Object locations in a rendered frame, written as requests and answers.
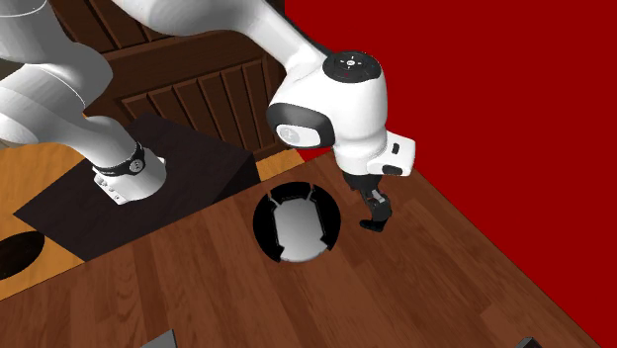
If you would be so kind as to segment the black and grey round disc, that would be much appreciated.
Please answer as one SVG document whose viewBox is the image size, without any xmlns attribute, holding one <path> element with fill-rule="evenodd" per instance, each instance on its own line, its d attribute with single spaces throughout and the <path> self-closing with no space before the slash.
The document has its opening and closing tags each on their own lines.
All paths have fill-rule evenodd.
<svg viewBox="0 0 617 348">
<path fill-rule="evenodd" d="M 258 202 L 252 228 L 259 247 L 275 262 L 308 262 L 334 247 L 341 213 L 324 189 L 308 182 L 273 188 Z"/>
</svg>

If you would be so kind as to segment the dark robot stand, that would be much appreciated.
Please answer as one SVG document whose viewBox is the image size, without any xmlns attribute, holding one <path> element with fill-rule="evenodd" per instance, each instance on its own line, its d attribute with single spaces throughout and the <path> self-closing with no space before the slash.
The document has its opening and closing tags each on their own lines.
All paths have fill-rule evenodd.
<svg viewBox="0 0 617 348">
<path fill-rule="evenodd" d="M 34 230 L 89 261 L 260 182 L 253 153 L 143 114 L 128 133 L 166 160 L 162 188 L 117 205 L 84 159 L 14 212 Z"/>
</svg>

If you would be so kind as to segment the dark brown wooden furniture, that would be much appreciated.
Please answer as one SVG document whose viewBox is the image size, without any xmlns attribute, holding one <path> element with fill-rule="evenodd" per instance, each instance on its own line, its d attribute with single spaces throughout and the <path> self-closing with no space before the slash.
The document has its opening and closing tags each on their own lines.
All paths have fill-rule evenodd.
<svg viewBox="0 0 617 348">
<path fill-rule="evenodd" d="M 150 113 L 253 152 L 285 150 L 266 109 L 285 72 L 248 37 L 213 31 L 162 35 L 112 0 L 48 0 L 65 33 L 98 50 L 114 77 L 85 111 L 127 125 Z"/>
</svg>

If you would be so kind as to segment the grey flat object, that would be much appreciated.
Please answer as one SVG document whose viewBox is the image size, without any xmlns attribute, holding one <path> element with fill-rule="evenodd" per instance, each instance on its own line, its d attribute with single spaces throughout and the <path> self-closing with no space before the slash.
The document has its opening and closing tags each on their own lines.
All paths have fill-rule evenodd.
<svg viewBox="0 0 617 348">
<path fill-rule="evenodd" d="M 158 337 L 148 341 L 140 348 L 178 348 L 174 330 L 170 329 Z"/>
</svg>

